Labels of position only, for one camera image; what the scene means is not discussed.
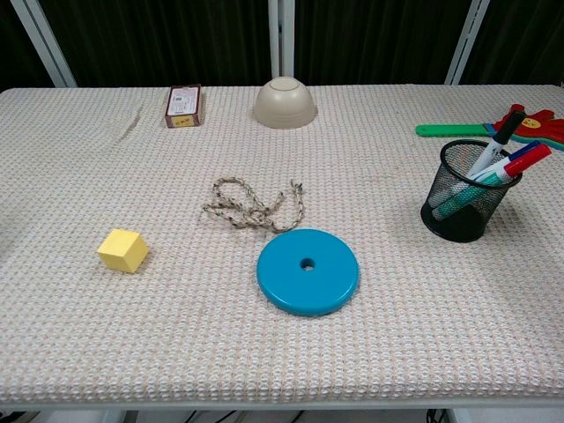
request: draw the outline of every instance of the marker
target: marker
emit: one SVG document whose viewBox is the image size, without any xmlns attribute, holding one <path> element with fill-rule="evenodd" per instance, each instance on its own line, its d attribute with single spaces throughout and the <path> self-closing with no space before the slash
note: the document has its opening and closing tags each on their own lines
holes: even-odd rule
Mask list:
<svg viewBox="0 0 564 423">
<path fill-rule="evenodd" d="M 487 167 L 484 170 L 477 172 L 476 174 L 471 174 L 470 176 L 468 176 L 468 179 L 472 179 L 473 181 L 476 181 L 476 182 L 482 182 L 483 178 L 485 178 L 486 176 L 488 176 L 492 172 L 497 171 L 498 169 L 504 167 L 509 162 L 517 159 L 518 157 L 523 156 L 526 152 L 528 152 L 529 150 L 532 150 L 537 145 L 540 145 L 540 142 L 539 141 L 533 141 L 532 143 L 527 144 L 525 147 L 520 148 L 516 152 L 510 154 L 509 156 L 504 157 L 500 161 L 496 161 L 490 167 Z M 440 192 L 437 192 L 436 194 L 433 194 L 427 200 L 427 202 L 429 203 L 431 208 L 434 209 L 439 204 L 444 203 L 449 198 L 451 198 L 452 196 L 455 196 L 456 194 L 461 192 L 463 189 L 468 188 L 469 186 L 470 185 L 468 185 L 466 182 L 458 182 L 455 185 L 453 185 L 452 187 L 450 187 L 450 189 L 444 189 L 443 191 L 440 191 Z"/>
<path fill-rule="evenodd" d="M 505 167 L 492 172 L 480 183 L 485 185 L 501 185 L 510 182 L 518 174 L 522 173 L 528 167 L 534 165 L 538 161 L 551 153 L 550 148 L 541 144 L 536 148 L 528 151 L 523 156 L 508 163 Z M 460 209 L 470 204 L 475 199 L 483 196 L 487 192 L 487 188 L 468 187 L 459 194 L 456 194 L 450 200 L 444 202 L 433 210 L 433 217 L 439 221 L 445 220 L 447 217 L 458 212 Z"/>
<path fill-rule="evenodd" d="M 492 137 L 492 141 L 487 145 L 484 151 L 479 155 L 478 159 L 471 167 L 468 175 L 476 174 L 492 164 L 495 156 L 501 151 L 503 146 L 508 143 L 509 137 L 519 127 L 523 119 L 527 117 L 522 110 L 514 110 L 501 129 Z"/>
</svg>

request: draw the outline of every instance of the green handle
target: green handle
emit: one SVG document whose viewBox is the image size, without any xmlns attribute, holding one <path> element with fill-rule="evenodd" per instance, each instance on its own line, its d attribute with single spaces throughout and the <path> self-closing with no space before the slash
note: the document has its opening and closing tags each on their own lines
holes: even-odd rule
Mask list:
<svg viewBox="0 0 564 423">
<path fill-rule="evenodd" d="M 419 125 L 415 133 L 422 137 L 489 137 L 484 125 Z"/>
</svg>

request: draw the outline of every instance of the dark curtain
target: dark curtain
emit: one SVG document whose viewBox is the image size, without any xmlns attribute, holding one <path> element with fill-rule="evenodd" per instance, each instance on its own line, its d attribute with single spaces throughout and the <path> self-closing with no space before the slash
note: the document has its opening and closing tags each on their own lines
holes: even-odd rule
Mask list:
<svg viewBox="0 0 564 423">
<path fill-rule="evenodd" d="M 53 86 L 18 15 L 7 0 L 0 1 L 0 92 L 14 87 Z"/>
<path fill-rule="evenodd" d="M 261 85 L 265 0 L 41 0 L 79 86 Z"/>
<path fill-rule="evenodd" d="M 297 0 L 307 85 L 443 84 L 471 0 Z"/>
<path fill-rule="evenodd" d="M 564 80 L 564 1 L 492 0 L 461 84 Z"/>
</svg>

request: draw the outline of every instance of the small box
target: small box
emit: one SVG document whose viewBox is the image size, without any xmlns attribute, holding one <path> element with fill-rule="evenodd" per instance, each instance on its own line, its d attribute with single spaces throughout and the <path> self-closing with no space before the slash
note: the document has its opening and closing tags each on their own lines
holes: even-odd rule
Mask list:
<svg viewBox="0 0 564 423">
<path fill-rule="evenodd" d="M 128 273 L 135 273 L 148 252 L 141 234 L 123 229 L 113 229 L 98 248 L 98 254 L 108 268 Z"/>
<path fill-rule="evenodd" d="M 201 111 L 201 85 L 175 85 L 170 88 L 165 113 L 168 128 L 200 126 L 202 123 Z"/>
</svg>

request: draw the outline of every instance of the white pole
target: white pole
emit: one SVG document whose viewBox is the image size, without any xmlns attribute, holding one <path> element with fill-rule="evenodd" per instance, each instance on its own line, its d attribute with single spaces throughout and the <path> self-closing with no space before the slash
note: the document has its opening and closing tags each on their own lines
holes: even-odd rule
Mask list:
<svg viewBox="0 0 564 423">
<path fill-rule="evenodd" d="M 295 0 L 282 0 L 282 75 L 293 77 Z"/>
<path fill-rule="evenodd" d="M 464 26 L 460 32 L 460 37 L 458 38 L 455 53 L 450 61 L 449 72 L 445 78 L 444 85 L 458 85 L 460 82 L 460 78 L 468 62 L 468 56 L 472 52 L 474 41 L 476 40 L 489 4 L 490 0 L 472 0 Z"/>
<path fill-rule="evenodd" d="M 38 0 L 11 0 L 43 66 L 56 87 L 77 86 Z"/>
<path fill-rule="evenodd" d="M 268 29 L 271 36 L 271 74 L 275 78 L 280 76 L 278 0 L 268 0 Z"/>
</svg>

